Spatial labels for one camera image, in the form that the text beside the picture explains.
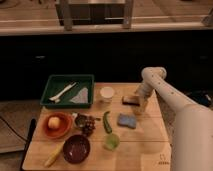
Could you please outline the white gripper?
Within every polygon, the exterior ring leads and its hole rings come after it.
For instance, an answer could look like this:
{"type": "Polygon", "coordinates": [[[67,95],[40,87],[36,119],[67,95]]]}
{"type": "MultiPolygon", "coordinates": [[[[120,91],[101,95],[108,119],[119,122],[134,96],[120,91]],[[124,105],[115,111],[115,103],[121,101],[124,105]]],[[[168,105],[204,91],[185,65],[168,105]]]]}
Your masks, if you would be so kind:
{"type": "Polygon", "coordinates": [[[135,91],[136,95],[131,96],[131,99],[134,102],[139,102],[140,114],[143,114],[145,112],[147,104],[148,104],[147,99],[152,96],[153,91],[154,91],[154,88],[150,84],[148,84],[146,81],[142,81],[135,91]]]}

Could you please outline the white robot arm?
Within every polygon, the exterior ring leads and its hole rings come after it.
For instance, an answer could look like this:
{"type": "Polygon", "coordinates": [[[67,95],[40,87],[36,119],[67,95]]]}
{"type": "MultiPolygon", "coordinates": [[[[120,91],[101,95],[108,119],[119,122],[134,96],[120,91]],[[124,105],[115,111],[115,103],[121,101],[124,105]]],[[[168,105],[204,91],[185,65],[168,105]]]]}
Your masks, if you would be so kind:
{"type": "Polygon", "coordinates": [[[141,111],[156,91],[175,112],[170,171],[213,171],[213,110],[165,81],[164,67],[146,67],[136,89],[141,111]]]}

